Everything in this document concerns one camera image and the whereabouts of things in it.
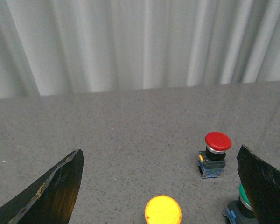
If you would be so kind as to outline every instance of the yellow illuminated button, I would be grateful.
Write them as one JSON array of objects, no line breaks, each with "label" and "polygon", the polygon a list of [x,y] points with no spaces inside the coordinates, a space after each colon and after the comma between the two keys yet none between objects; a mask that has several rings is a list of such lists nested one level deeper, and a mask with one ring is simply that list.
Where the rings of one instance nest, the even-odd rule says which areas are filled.
[{"label": "yellow illuminated button", "polygon": [[180,224],[182,210],[173,198],[161,195],[147,203],[145,219],[147,224]]}]

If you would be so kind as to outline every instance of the blue terminal block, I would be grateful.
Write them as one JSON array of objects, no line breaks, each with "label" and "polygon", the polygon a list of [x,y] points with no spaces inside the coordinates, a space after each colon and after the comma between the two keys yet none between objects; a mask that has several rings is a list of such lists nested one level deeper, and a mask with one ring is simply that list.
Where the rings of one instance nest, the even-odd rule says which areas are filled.
[{"label": "blue terminal block", "polygon": [[212,161],[207,158],[206,151],[200,151],[198,167],[203,179],[221,177],[225,167],[225,159]]},{"label": "blue terminal block", "polygon": [[199,151],[198,167],[202,178],[221,177],[225,167],[226,151],[231,147],[230,138],[221,132],[205,136],[206,149]]},{"label": "blue terminal block", "polygon": [[223,216],[228,224],[258,224],[242,184],[239,186],[238,200],[227,205]]}]

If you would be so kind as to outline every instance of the red mushroom push button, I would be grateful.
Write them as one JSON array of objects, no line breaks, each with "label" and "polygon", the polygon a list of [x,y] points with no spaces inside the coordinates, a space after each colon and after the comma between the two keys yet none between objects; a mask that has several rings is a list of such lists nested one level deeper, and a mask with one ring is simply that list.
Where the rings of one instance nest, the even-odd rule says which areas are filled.
[{"label": "red mushroom push button", "polygon": [[198,167],[202,178],[221,177],[225,167],[226,151],[231,147],[230,138],[222,132],[205,136],[206,149],[199,152]]}]

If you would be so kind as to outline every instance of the curtain fold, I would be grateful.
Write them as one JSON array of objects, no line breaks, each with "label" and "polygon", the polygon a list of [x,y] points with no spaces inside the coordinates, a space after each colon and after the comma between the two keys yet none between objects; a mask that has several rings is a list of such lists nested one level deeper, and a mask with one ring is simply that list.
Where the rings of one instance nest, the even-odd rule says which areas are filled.
[{"label": "curtain fold", "polygon": [[280,0],[0,1],[0,98],[280,80]]}]

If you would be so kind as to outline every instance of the red button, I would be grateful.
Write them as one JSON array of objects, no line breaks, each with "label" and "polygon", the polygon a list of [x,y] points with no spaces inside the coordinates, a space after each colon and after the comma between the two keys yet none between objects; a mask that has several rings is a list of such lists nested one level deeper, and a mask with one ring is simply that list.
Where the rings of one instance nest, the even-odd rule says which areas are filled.
[{"label": "red button", "polygon": [[230,138],[222,132],[211,132],[205,136],[206,144],[216,151],[226,151],[231,147]]}]

